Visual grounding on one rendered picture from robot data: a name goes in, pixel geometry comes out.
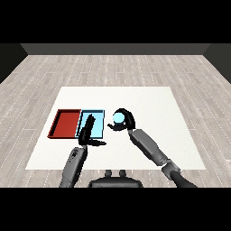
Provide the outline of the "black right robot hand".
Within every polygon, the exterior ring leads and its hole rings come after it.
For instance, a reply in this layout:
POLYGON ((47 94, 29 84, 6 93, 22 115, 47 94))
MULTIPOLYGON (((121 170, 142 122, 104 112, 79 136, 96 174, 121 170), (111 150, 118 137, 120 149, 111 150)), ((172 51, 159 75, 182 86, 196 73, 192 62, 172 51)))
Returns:
POLYGON ((108 124, 107 126, 114 131, 122 131, 122 130, 133 130, 135 129, 135 121, 133 114, 126 110, 125 108, 119 108, 115 111, 115 113, 122 113, 125 116, 125 122, 122 125, 108 124))

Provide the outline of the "red shallow open box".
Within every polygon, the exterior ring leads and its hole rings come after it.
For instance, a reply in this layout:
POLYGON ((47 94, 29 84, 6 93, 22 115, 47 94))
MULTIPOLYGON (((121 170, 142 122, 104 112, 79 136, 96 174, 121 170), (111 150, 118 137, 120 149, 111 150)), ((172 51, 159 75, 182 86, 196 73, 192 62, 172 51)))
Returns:
POLYGON ((80 109, 59 109, 48 133, 50 139, 75 139, 80 109))

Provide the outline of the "light blue shallow open box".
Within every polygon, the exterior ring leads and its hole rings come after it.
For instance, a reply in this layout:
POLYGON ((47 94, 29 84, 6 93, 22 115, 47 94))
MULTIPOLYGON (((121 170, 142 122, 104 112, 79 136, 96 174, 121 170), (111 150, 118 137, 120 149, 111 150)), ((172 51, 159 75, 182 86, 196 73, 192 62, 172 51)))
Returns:
POLYGON ((91 139, 102 139, 104 132, 105 111, 103 109, 83 109, 80 114, 75 137, 78 138, 81 129, 85 126, 88 116, 92 115, 95 122, 91 131, 91 139))

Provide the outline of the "dark grey robot body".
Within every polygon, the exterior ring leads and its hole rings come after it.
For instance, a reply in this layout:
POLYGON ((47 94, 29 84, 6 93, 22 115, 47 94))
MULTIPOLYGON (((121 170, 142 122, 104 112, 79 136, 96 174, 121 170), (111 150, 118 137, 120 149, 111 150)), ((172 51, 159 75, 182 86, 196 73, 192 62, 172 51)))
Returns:
POLYGON ((89 188, 142 188, 143 184, 139 180, 134 180, 126 176, 125 170, 119 171, 118 177, 112 176, 111 170, 105 171, 105 176, 92 180, 88 184, 89 188))

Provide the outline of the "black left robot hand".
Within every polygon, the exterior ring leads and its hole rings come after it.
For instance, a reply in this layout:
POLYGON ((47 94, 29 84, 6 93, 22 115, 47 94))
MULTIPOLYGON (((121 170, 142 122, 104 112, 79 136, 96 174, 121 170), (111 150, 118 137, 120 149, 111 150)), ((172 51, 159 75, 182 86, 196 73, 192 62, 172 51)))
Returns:
POLYGON ((94 126, 96 119, 94 116, 89 115, 87 118, 87 121, 85 123, 85 126, 81 129, 79 133, 79 145, 81 146, 100 146, 100 145, 106 145, 105 142, 94 140, 91 138, 91 132, 94 126))

